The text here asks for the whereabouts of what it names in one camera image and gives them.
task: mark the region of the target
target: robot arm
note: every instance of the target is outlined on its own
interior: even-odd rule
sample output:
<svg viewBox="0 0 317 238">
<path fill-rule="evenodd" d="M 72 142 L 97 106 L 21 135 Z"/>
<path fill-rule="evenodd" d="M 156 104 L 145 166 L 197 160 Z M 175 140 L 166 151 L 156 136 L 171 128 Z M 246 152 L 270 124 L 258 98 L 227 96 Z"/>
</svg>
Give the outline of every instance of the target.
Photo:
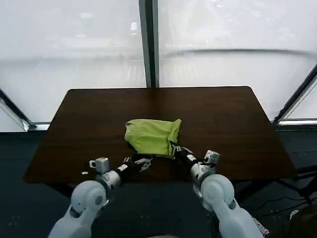
<svg viewBox="0 0 317 238">
<path fill-rule="evenodd" d="M 251 215 L 234 199 L 234 188 L 225 176 L 215 174 L 219 154 L 208 150 L 204 161 L 199 162 L 193 152 L 171 143 L 174 156 L 183 162 L 194 182 L 193 189 L 208 211 L 219 219 L 223 238 L 263 238 Z"/>
<path fill-rule="evenodd" d="M 90 161 L 90 167 L 96 168 L 96 181 L 82 182 L 74 189 L 66 214 L 56 222 L 49 238 L 90 238 L 91 225 L 98 213 L 113 199 L 114 190 L 130 175 L 147 169 L 151 160 L 141 155 L 127 157 L 113 171 L 109 171 L 108 158 Z"/>
</svg>

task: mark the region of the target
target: lime green cloth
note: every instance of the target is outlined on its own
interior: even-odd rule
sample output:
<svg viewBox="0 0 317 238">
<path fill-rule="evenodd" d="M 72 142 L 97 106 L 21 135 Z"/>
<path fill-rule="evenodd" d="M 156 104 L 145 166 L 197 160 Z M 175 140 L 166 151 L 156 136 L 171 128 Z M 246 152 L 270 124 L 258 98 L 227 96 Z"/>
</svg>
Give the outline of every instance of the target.
<svg viewBox="0 0 317 238">
<path fill-rule="evenodd" d="M 181 123 L 181 119 L 174 122 L 148 119 L 131 120 L 125 125 L 124 139 L 139 154 L 173 158 L 169 142 L 177 142 Z"/>
</svg>

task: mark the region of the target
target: table leg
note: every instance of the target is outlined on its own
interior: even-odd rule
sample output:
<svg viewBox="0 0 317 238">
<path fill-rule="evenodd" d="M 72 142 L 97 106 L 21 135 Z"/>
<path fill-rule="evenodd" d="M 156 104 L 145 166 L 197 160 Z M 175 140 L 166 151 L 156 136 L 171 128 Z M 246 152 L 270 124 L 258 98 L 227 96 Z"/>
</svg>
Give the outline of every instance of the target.
<svg viewBox="0 0 317 238">
<path fill-rule="evenodd" d="M 74 188 L 72 188 L 66 183 L 45 183 L 45 184 L 68 198 L 71 197 L 74 191 Z"/>
<path fill-rule="evenodd" d="M 245 199 L 252 196 L 257 191 L 260 191 L 264 187 L 268 186 L 272 182 L 272 180 L 253 181 L 248 186 L 243 188 L 240 192 L 235 194 L 235 198 L 238 203 L 242 203 Z"/>
</svg>

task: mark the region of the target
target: dark brown tabletop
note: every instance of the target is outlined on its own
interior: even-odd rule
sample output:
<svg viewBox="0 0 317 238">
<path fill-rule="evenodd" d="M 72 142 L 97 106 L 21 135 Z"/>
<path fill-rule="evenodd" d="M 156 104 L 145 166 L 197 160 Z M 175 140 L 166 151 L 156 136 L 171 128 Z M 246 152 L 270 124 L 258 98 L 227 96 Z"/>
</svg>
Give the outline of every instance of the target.
<svg viewBox="0 0 317 238">
<path fill-rule="evenodd" d="M 217 172 L 231 180 L 277 179 L 296 172 L 249 87 L 73 89 L 61 103 L 24 180 L 71 183 L 94 179 L 89 160 L 112 167 L 132 154 L 124 140 L 131 119 L 182 119 L 179 143 L 203 157 L 220 153 Z M 130 181 L 187 180 L 182 164 L 155 158 Z"/>
</svg>

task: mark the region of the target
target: metal window mullion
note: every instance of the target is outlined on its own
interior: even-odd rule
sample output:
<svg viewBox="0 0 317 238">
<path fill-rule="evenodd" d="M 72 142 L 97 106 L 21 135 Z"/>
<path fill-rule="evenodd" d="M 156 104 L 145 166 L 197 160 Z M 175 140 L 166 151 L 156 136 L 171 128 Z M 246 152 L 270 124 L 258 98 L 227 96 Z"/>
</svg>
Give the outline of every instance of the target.
<svg viewBox="0 0 317 238">
<path fill-rule="evenodd" d="M 159 87 L 158 1 L 139 0 L 139 12 L 146 85 Z"/>
<path fill-rule="evenodd" d="M 278 116 L 274 119 L 274 123 L 278 124 L 285 115 L 287 115 L 292 108 L 296 105 L 296 103 L 301 99 L 301 97 L 305 94 L 305 92 L 309 89 L 309 87 L 315 82 L 317 76 L 317 64 L 311 70 L 311 72 L 307 75 L 303 83 L 296 89 L 294 94 L 289 98 L 287 103 L 284 105 L 282 110 L 280 110 Z"/>
<path fill-rule="evenodd" d="M 2 90 L 0 90 L 0 107 L 25 131 L 36 128 L 36 126 L 24 115 L 24 113 Z"/>
</svg>

